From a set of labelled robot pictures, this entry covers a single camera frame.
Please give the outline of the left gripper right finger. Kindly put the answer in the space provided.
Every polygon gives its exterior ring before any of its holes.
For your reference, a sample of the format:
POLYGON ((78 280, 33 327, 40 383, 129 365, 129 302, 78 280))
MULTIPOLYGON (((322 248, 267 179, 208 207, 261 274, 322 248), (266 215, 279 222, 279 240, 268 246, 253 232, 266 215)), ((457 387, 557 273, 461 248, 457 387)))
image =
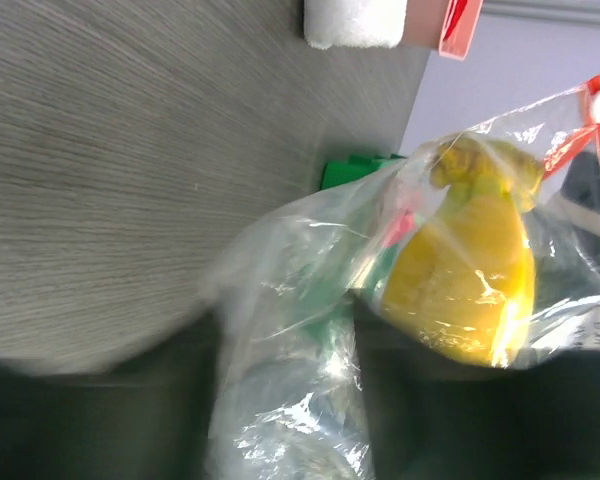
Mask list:
POLYGON ((352 313, 377 478, 600 479, 600 351, 479 367, 352 313))

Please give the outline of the clear orange zip top bag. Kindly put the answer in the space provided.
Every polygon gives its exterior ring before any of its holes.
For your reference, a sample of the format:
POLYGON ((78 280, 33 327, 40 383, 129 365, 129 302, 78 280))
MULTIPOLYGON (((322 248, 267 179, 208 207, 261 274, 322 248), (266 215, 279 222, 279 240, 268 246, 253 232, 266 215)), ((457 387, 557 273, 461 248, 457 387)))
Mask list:
POLYGON ((208 285, 227 331, 205 467, 211 479, 379 479, 352 301, 454 361, 523 370, 600 351, 600 77, 426 142, 357 181, 286 205, 248 228, 208 285), (522 218, 535 302, 509 367, 457 361, 388 319, 398 254, 438 209, 437 146, 461 135, 513 144, 544 175, 522 218))

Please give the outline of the yellow fake banana bunch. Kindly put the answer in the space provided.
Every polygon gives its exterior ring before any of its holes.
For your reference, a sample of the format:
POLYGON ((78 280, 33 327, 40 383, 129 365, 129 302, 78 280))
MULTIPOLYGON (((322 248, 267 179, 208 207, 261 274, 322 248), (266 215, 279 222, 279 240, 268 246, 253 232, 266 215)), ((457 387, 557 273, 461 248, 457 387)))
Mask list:
POLYGON ((461 135, 437 146, 429 181, 446 194, 396 258, 381 300, 388 319, 457 361, 511 366, 535 302, 522 216, 543 175, 506 141, 461 135))

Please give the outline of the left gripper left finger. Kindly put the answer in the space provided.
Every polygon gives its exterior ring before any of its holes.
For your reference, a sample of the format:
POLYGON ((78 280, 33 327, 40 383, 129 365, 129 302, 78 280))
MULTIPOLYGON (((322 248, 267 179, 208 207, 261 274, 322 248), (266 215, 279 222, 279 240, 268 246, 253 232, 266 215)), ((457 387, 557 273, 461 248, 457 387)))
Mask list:
POLYGON ((0 362, 0 479, 203 479, 222 327, 208 309, 98 374, 0 362))

